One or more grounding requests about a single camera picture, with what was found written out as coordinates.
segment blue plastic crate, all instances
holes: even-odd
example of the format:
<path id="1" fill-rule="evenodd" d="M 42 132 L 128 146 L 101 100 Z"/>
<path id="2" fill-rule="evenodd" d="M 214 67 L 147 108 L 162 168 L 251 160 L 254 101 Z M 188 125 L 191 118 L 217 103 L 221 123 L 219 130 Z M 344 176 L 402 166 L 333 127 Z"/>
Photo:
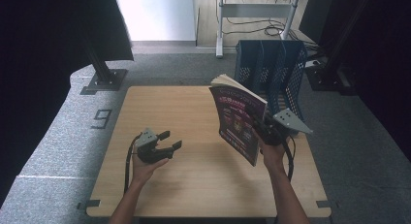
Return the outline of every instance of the blue plastic crate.
<path id="1" fill-rule="evenodd" d="M 298 103 L 307 52 L 302 41 L 239 41 L 235 80 L 267 97 L 271 113 L 289 108 L 303 120 Z"/>
<path id="2" fill-rule="evenodd" d="M 237 44 L 235 80 L 256 94 L 265 93 L 277 68 L 282 68 L 285 50 L 281 41 L 241 40 Z"/>
<path id="3" fill-rule="evenodd" d="M 287 51 L 284 62 L 286 74 L 284 80 L 281 82 L 280 89 L 284 96 L 286 107 L 304 121 L 298 99 L 305 62 L 307 60 L 307 50 L 302 41 L 283 41 L 283 45 Z"/>
<path id="4" fill-rule="evenodd" d="M 257 68 L 261 64 L 258 60 L 263 59 L 262 53 L 260 41 L 238 41 L 235 80 L 252 91 L 258 80 L 255 75 L 260 74 Z"/>

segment metal bracket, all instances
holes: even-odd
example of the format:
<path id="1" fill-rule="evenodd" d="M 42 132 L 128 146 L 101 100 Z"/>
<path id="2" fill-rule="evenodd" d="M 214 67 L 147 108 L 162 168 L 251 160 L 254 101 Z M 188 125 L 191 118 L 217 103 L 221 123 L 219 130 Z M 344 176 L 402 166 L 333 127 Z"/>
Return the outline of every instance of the metal bracket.
<path id="1" fill-rule="evenodd" d="M 314 91 L 338 91 L 341 95 L 357 95 L 351 68 L 339 66 L 334 72 L 327 64 L 305 65 L 305 73 Z"/>
<path id="2" fill-rule="evenodd" d="M 151 150 L 157 145 L 158 141 L 159 139 L 157 138 L 157 135 L 154 134 L 154 132 L 151 129 L 145 128 L 144 131 L 142 132 L 142 135 L 137 139 L 135 143 L 134 152 L 138 152 L 138 148 L 143 152 Z"/>
<path id="3" fill-rule="evenodd" d="M 96 73 L 90 84 L 82 89 L 80 95 L 95 95 L 97 91 L 117 91 L 126 75 L 126 69 L 111 69 L 109 81 L 100 81 Z"/>
<path id="4" fill-rule="evenodd" d="M 293 112 L 289 109 L 283 110 L 274 115 L 274 119 L 284 125 L 286 128 L 301 131 L 306 134 L 312 134 L 313 131 L 308 128 Z"/>
<path id="5" fill-rule="evenodd" d="M 223 33 L 221 33 L 221 37 L 217 34 L 217 45 L 215 49 L 215 56 L 218 59 L 223 58 Z"/>
<path id="6" fill-rule="evenodd" d="M 309 67 L 316 67 L 316 66 L 319 66 L 320 64 L 321 62 L 318 60 L 307 61 L 305 62 L 305 69 Z"/>
<path id="7" fill-rule="evenodd" d="M 223 17 L 288 17 L 291 4 L 224 4 Z"/>

